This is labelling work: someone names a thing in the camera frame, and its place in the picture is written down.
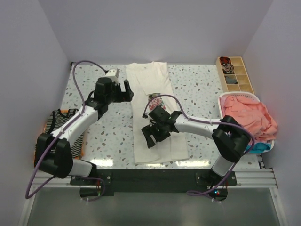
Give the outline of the white floral print t-shirt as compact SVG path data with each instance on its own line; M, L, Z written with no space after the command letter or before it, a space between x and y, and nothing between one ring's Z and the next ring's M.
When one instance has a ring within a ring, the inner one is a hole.
M134 93L133 115L134 162L156 164L189 158L186 137L171 132L172 113L177 111L167 63L132 63L125 67L126 77Z

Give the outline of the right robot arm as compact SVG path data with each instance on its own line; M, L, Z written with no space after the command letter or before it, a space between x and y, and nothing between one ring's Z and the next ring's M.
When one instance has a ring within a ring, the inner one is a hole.
M204 177L212 185L222 184L254 144L251 133L228 115L222 119L201 119L189 117L182 111L168 113L157 106L144 113L143 118L149 120L149 125L142 128L148 148L169 138L172 133L190 133L212 139L219 157Z

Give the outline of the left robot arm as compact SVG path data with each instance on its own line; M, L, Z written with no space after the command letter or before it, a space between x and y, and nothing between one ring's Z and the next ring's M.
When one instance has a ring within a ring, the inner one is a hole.
M109 104L132 101L134 93L128 80L124 80L124 87L125 91L122 91L117 78L99 78L95 89L70 120L50 134L38 136L34 170L58 178L78 176L87 185L94 184L97 181L96 165L73 158L71 148L78 137L108 111Z

